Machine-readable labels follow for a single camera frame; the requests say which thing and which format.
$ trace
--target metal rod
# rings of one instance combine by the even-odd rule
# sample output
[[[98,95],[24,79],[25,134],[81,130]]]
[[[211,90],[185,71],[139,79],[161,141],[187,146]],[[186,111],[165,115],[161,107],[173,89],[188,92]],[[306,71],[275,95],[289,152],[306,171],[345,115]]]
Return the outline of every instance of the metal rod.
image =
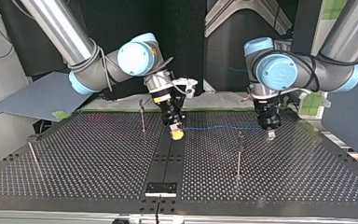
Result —
[[[238,152],[237,179],[241,179],[241,152]]]
[[[91,57],[93,46],[62,0],[21,0],[48,38],[70,64]]]
[[[40,177],[43,178],[43,173],[42,173],[42,169],[40,169],[40,165],[39,165],[39,161],[37,160],[36,154],[34,153],[34,147],[32,146],[32,143],[28,142],[28,146],[31,149],[32,155],[34,157],[34,163],[36,163],[37,166],[37,170],[40,173]]]
[[[345,63],[358,60],[358,0],[348,0],[324,41],[321,53]]]
[[[141,119],[142,119],[142,132],[145,133],[146,132],[145,118],[144,118],[145,108],[144,108],[142,99],[139,100],[139,106],[141,107],[140,111],[141,111]]]

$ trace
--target blue wire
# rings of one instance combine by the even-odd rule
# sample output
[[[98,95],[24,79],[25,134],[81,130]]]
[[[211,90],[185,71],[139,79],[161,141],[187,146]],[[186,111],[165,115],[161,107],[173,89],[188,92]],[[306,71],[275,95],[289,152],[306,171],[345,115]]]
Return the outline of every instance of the blue wire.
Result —
[[[185,131],[208,131],[211,129],[257,130],[256,127],[236,127],[230,125],[215,125],[209,127],[185,127]]]
[[[238,72],[238,73],[244,73],[244,72],[246,72],[246,70],[244,70],[244,69],[235,69],[235,68],[231,68],[231,67],[228,67],[227,69],[228,69],[228,70],[231,70],[231,71],[233,71],[233,72]]]

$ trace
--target perforated breadboard table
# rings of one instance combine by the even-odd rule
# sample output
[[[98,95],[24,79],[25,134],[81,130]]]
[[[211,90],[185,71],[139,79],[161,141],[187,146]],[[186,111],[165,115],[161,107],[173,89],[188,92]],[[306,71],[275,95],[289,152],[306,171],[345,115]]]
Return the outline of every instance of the perforated breadboard table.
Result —
[[[62,122],[0,162],[0,211],[358,218],[358,162],[294,113],[274,141],[253,112],[188,112],[181,141],[159,113],[145,124],[139,113]],[[177,196],[145,197],[150,182],[176,183]]]

